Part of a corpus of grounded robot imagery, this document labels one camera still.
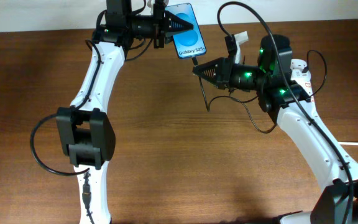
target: white wall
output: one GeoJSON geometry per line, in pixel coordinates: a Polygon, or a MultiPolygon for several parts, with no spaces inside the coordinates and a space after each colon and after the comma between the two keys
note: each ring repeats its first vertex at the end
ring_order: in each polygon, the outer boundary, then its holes
{"type": "MultiPolygon", "coordinates": [[[[266,21],[358,19],[358,0],[241,0],[266,21]]],[[[190,2],[199,24],[216,24],[216,13],[227,0],[170,0],[170,5],[190,2]]],[[[132,8],[142,7],[132,0],[132,8]]],[[[0,32],[94,28],[106,0],[0,0],[0,32]]],[[[143,14],[150,14],[146,8],[143,14]]],[[[224,23],[256,22],[245,9],[223,10],[224,23]]]]}

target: wood grain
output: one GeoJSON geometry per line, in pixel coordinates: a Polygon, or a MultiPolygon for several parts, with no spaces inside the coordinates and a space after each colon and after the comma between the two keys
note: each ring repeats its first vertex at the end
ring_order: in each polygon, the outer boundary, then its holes
{"type": "MultiPolygon", "coordinates": [[[[320,50],[328,62],[318,111],[340,141],[358,141],[358,20],[279,22],[275,33],[291,38],[295,58],[320,50]]],[[[248,30],[242,47],[256,64],[265,32],[248,30]]],[[[201,26],[208,53],[200,63],[227,55],[218,26],[201,26]]],[[[44,116],[68,106],[90,62],[83,40],[92,30],[0,33],[0,223],[78,223],[75,177],[42,170],[29,149],[30,131],[44,116]]],[[[258,133],[241,105],[218,100],[207,113],[191,60],[174,46],[150,49],[121,69],[109,102],[116,152],[108,170],[108,203],[115,222],[217,223],[237,217],[273,217],[311,210],[319,197],[316,179],[290,138],[279,128],[258,133]]],[[[311,57],[313,86],[323,77],[311,57]]],[[[226,94],[205,84],[208,98],[226,94]]],[[[236,93],[248,99],[255,93],[236,93]]],[[[271,120],[257,102],[249,105],[261,128],[271,120]]],[[[72,170],[54,122],[36,137],[48,165],[72,170]]],[[[358,147],[346,147],[358,161],[358,147]]]]}

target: black cable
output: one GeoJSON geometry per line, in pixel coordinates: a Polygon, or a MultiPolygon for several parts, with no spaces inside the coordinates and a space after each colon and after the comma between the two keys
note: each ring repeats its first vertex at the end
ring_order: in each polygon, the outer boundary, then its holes
{"type": "Polygon", "coordinates": [[[203,86],[203,81],[201,80],[201,78],[199,77],[198,78],[199,81],[200,81],[200,88],[201,88],[201,92],[203,93],[203,97],[204,97],[204,102],[205,102],[205,107],[206,107],[206,110],[208,112],[211,111],[211,104],[214,100],[216,99],[219,99],[219,98],[229,98],[235,102],[238,102],[238,103],[241,103],[243,105],[243,107],[247,110],[247,113],[248,113],[248,116],[249,116],[249,119],[251,120],[252,124],[254,125],[254,127],[256,128],[256,130],[258,130],[259,132],[261,133],[264,133],[264,134],[268,134],[268,133],[271,133],[277,126],[277,124],[274,124],[273,127],[271,127],[269,130],[266,130],[266,131],[263,131],[261,130],[255,123],[254,119],[252,118],[252,115],[248,109],[248,106],[246,105],[246,103],[250,103],[254,100],[256,100],[258,98],[258,96],[255,96],[254,98],[250,99],[250,100],[245,100],[245,101],[241,101],[235,97],[232,97],[231,94],[234,92],[234,91],[231,91],[229,96],[216,96],[214,98],[212,98],[212,100],[208,103],[207,99],[206,99],[206,96],[205,96],[205,91],[204,91],[204,86],[203,86]]]}
{"type": "Polygon", "coordinates": [[[35,161],[38,163],[38,165],[40,165],[43,169],[45,169],[48,172],[51,172],[53,174],[57,174],[57,175],[62,175],[62,176],[73,176],[73,175],[79,175],[79,174],[84,174],[86,172],[89,171],[89,168],[81,171],[81,172],[71,172],[71,173],[67,173],[67,172],[60,172],[54,169],[49,168],[47,165],[45,165],[40,158],[38,157],[37,153],[35,152],[35,147],[34,147],[34,137],[35,137],[35,133],[37,132],[37,130],[41,127],[41,125],[43,125],[45,122],[47,122],[50,119],[56,118],[57,114],[51,114],[49,116],[46,116],[44,119],[40,120],[38,122],[37,125],[35,125],[34,129],[31,132],[30,135],[30,148],[31,148],[31,153],[34,156],[35,161]]]}
{"type": "Polygon", "coordinates": [[[332,147],[332,149],[334,150],[334,152],[336,153],[336,155],[338,156],[338,159],[341,161],[341,164],[343,166],[343,169],[345,170],[345,173],[347,175],[348,181],[349,181],[349,198],[347,201],[347,205],[346,205],[346,210],[345,210],[345,214],[344,214],[344,218],[342,223],[346,224],[347,219],[349,218],[350,220],[352,219],[352,217],[348,217],[348,215],[350,214],[349,211],[352,207],[352,203],[353,203],[353,197],[354,197],[354,185],[353,185],[353,179],[352,179],[352,175],[350,173],[350,170],[347,166],[347,163],[345,162],[344,158],[342,157],[341,153],[338,151],[337,147],[335,146],[335,144],[332,142],[332,140],[327,136],[327,134],[319,127],[319,125],[316,123],[316,121],[310,117],[310,115],[306,112],[306,110],[304,109],[304,107],[301,105],[301,103],[298,101],[298,99],[296,98],[296,96],[294,95],[294,93],[292,92],[290,85],[288,84],[288,81],[285,77],[284,74],[284,69],[283,69],[283,64],[280,58],[280,55],[278,53],[278,49],[277,49],[277,45],[275,43],[272,31],[270,30],[269,26],[266,24],[266,22],[261,18],[261,16],[255,11],[253,10],[251,7],[249,7],[248,5],[241,3],[241,2],[227,2],[225,4],[223,4],[218,11],[218,22],[219,22],[219,26],[221,27],[222,31],[229,35],[229,33],[224,29],[224,27],[221,24],[221,19],[220,19],[220,13],[222,11],[223,8],[225,8],[226,6],[229,5],[237,5],[237,6],[242,6],[244,8],[246,8],[248,11],[250,11],[251,13],[253,13],[253,15],[258,18],[258,20],[260,21],[260,23],[263,25],[263,27],[265,28],[266,32],[268,33],[270,40],[272,41],[273,47],[274,47],[274,51],[276,54],[276,58],[277,58],[277,62],[278,62],[278,67],[280,69],[280,73],[282,74],[283,77],[283,81],[285,86],[288,88],[288,92],[291,94],[291,97],[293,98],[294,102],[298,105],[299,109],[302,111],[303,115],[307,118],[307,120],[310,122],[310,124],[312,124],[317,130],[318,132],[323,136],[323,138],[325,138],[325,140],[328,142],[328,144],[332,147]]]}
{"type": "Polygon", "coordinates": [[[142,56],[142,55],[147,51],[147,49],[149,49],[149,47],[150,47],[150,45],[152,44],[152,42],[153,42],[153,39],[150,39],[150,42],[147,44],[146,48],[145,48],[139,55],[137,55],[137,56],[134,57],[134,58],[127,59],[127,60],[125,60],[125,61],[126,61],[126,62],[130,62],[130,61],[133,61],[133,60],[138,59],[140,56],[142,56]]]}
{"type": "Polygon", "coordinates": [[[86,216],[89,217],[89,220],[91,221],[91,223],[94,224],[94,221],[92,218],[92,213],[89,209],[86,210],[86,216]]]}
{"type": "Polygon", "coordinates": [[[135,50],[135,49],[138,49],[138,48],[141,48],[144,44],[146,44],[146,39],[143,38],[143,41],[142,43],[140,43],[138,46],[136,47],[131,47],[129,50],[135,50]]]}
{"type": "Polygon", "coordinates": [[[102,22],[103,16],[105,15],[106,12],[107,10],[103,10],[99,13],[98,18],[96,19],[96,29],[99,29],[100,23],[102,22]]]}
{"type": "Polygon", "coordinates": [[[138,15],[139,13],[143,12],[143,10],[146,8],[146,0],[143,0],[143,2],[144,2],[144,5],[143,5],[142,8],[131,12],[131,15],[132,15],[132,16],[138,15]]]}
{"type": "Polygon", "coordinates": [[[85,44],[89,48],[89,50],[92,51],[92,45],[87,40],[85,40],[85,44]]]}
{"type": "MultiPolygon", "coordinates": [[[[93,77],[92,77],[92,80],[91,80],[91,84],[89,86],[89,89],[88,89],[88,92],[86,93],[85,97],[84,97],[84,100],[82,101],[82,103],[80,105],[78,105],[77,107],[73,108],[73,111],[77,111],[79,110],[82,106],[85,105],[85,103],[89,100],[90,98],[90,95],[91,95],[91,92],[92,92],[92,88],[93,88],[93,85],[94,85],[94,82],[96,80],[96,77],[98,75],[98,72],[99,72],[99,68],[100,68],[100,65],[101,65],[101,56],[100,56],[100,52],[98,50],[98,48],[96,47],[96,45],[94,44],[94,42],[90,41],[90,40],[85,40],[86,44],[89,46],[89,44],[91,44],[95,51],[96,51],[96,54],[98,55],[98,64],[96,66],[96,69],[94,71],[94,74],[93,74],[93,77]]],[[[38,157],[36,151],[35,151],[35,146],[34,146],[34,138],[35,138],[35,134],[37,132],[37,130],[41,127],[41,125],[43,125],[45,122],[47,122],[48,120],[50,119],[53,119],[53,118],[56,118],[57,117],[57,114],[51,114],[49,116],[46,116],[44,119],[41,119],[34,127],[34,129],[31,131],[31,134],[30,134],[30,148],[31,148],[31,153],[35,159],[35,161],[38,163],[38,165],[40,167],[42,167],[43,169],[45,169],[46,171],[48,172],[51,172],[53,174],[57,174],[57,175],[62,175],[62,176],[74,176],[74,175],[80,175],[80,174],[84,174],[86,172],[89,171],[89,168],[81,171],[81,172],[61,172],[61,171],[57,171],[57,170],[54,170],[50,167],[48,167],[47,165],[45,165],[41,159],[38,157]]]]}
{"type": "Polygon", "coordinates": [[[321,86],[320,86],[312,95],[310,95],[310,97],[314,96],[315,94],[317,94],[317,93],[322,89],[322,87],[323,87],[324,84],[326,83],[327,73],[328,73],[326,59],[324,58],[323,54],[320,53],[320,52],[317,51],[317,50],[309,50],[308,53],[306,54],[306,61],[307,61],[307,65],[308,65],[308,66],[307,66],[305,69],[310,70],[309,54],[312,53],[312,52],[315,52],[315,53],[317,53],[318,55],[320,55],[321,59],[323,60],[323,62],[324,62],[325,74],[324,74],[324,80],[323,80],[321,86]]]}

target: phone screen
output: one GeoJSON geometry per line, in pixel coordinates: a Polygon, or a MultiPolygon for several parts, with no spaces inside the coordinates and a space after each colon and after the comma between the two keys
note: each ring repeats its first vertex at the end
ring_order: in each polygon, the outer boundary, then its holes
{"type": "Polygon", "coordinates": [[[165,10],[194,25],[193,30],[173,36],[173,42],[175,43],[178,57],[184,59],[204,55],[206,53],[206,47],[191,4],[184,3],[175,6],[167,6],[165,10]]]}

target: black connector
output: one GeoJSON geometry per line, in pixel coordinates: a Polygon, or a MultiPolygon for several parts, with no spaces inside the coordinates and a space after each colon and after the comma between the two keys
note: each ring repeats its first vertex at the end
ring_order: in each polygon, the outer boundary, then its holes
{"type": "Polygon", "coordinates": [[[306,66],[303,70],[302,70],[302,73],[306,73],[306,72],[308,72],[309,71],[309,65],[308,66],[306,66]]]}
{"type": "Polygon", "coordinates": [[[91,186],[89,184],[89,173],[84,174],[85,183],[82,185],[82,201],[85,209],[90,209],[91,206],[91,186]]]}
{"type": "Polygon", "coordinates": [[[92,218],[92,213],[90,211],[90,208],[91,208],[91,186],[89,183],[90,175],[91,174],[89,172],[84,174],[85,183],[82,185],[82,202],[84,203],[84,206],[86,209],[86,216],[89,217],[89,220],[91,221],[91,223],[94,224],[94,221],[92,218]]]}

